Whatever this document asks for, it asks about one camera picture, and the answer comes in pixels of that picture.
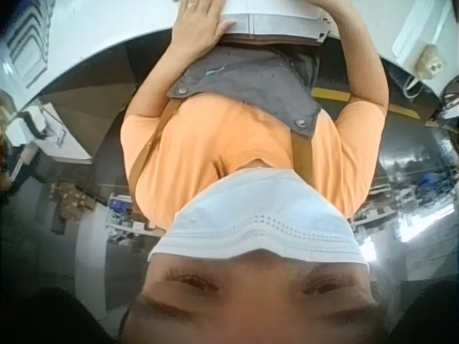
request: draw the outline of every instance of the white wall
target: white wall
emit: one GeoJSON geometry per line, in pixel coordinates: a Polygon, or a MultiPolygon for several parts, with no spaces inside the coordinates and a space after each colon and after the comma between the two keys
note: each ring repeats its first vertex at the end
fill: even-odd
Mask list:
{"type": "Polygon", "coordinates": [[[106,207],[97,204],[86,212],[78,227],[75,258],[75,294],[81,303],[101,320],[107,316],[105,307],[105,230],[106,207]]]}

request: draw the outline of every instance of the eye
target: eye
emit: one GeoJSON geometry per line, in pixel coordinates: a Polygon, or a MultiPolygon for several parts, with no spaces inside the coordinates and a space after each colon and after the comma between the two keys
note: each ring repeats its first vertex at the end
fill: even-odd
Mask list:
{"type": "Polygon", "coordinates": [[[349,279],[340,276],[324,277],[309,282],[303,290],[303,293],[306,295],[324,295],[350,285],[352,285],[352,278],[349,279]]]}
{"type": "Polygon", "coordinates": [[[167,273],[166,279],[186,284],[190,287],[199,289],[204,292],[218,292],[219,288],[212,276],[204,276],[195,272],[183,272],[179,270],[170,270],[167,273]]]}
{"type": "Polygon", "coordinates": [[[218,287],[210,281],[196,275],[181,276],[181,282],[205,292],[218,292],[218,287]]]}

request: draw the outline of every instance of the yellow stripe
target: yellow stripe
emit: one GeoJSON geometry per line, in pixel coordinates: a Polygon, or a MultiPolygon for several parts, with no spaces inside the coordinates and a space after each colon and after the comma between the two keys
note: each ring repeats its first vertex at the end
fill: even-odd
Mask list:
{"type": "Polygon", "coordinates": [[[444,126],[440,127],[437,122],[432,122],[431,120],[428,120],[425,123],[425,126],[426,127],[430,127],[430,128],[443,129],[443,130],[449,131],[449,132],[454,133],[454,134],[458,134],[459,133],[456,129],[454,129],[453,127],[450,127],[449,125],[444,125],[444,126]]]}
{"type": "MultiPolygon", "coordinates": [[[[320,88],[316,87],[313,89],[313,97],[321,98],[321,99],[329,99],[329,100],[336,100],[339,102],[347,102],[351,97],[349,92],[343,91],[336,91],[336,90],[329,90],[327,88],[320,88]]],[[[389,111],[391,113],[396,113],[399,115],[407,116],[410,118],[414,118],[415,120],[420,120],[421,117],[417,114],[416,111],[407,109],[405,107],[401,107],[398,105],[389,105],[389,111]]]]}
{"type": "Polygon", "coordinates": [[[351,95],[348,92],[329,90],[327,88],[316,87],[313,89],[313,97],[321,99],[337,100],[347,102],[351,95]]]}
{"type": "Polygon", "coordinates": [[[397,114],[402,115],[402,116],[407,116],[407,117],[410,117],[410,118],[414,118],[415,120],[420,120],[421,119],[421,117],[417,114],[416,111],[413,111],[413,110],[410,110],[410,109],[407,109],[405,107],[401,107],[401,106],[398,106],[398,105],[389,104],[389,111],[391,113],[397,113],[397,114]]]}

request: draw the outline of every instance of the finger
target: finger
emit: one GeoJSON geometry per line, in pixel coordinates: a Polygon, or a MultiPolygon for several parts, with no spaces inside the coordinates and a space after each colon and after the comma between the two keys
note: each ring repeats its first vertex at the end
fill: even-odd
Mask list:
{"type": "Polygon", "coordinates": [[[232,20],[224,20],[220,22],[217,29],[215,30],[215,41],[218,42],[224,33],[228,31],[234,24],[236,24],[236,22],[232,20]]]}
{"type": "Polygon", "coordinates": [[[188,7],[188,0],[175,0],[175,1],[180,1],[179,16],[181,16],[183,13],[185,13],[186,8],[188,7]]]}
{"type": "Polygon", "coordinates": [[[209,12],[210,6],[212,5],[212,0],[199,0],[197,11],[203,14],[209,12]]]}
{"type": "Polygon", "coordinates": [[[222,14],[224,4],[226,2],[227,0],[212,0],[212,3],[209,8],[209,14],[211,14],[212,16],[220,17],[220,15],[222,14]]]}
{"type": "Polygon", "coordinates": [[[194,13],[199,5],[199,0],[188,0],[185,11],[194,13]]]}

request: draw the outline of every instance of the gray apron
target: gray apron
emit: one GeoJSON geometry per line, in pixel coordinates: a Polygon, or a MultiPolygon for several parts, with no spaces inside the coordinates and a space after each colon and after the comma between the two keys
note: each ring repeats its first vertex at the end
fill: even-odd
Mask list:
{"type": "Polygon", "coordinates": [[[318,66],[267,49],[215,47],[197,60],[168,92],[185,99],[208,92],[255,106],[311,138],[321,106],[311,97],[318,66]]]}

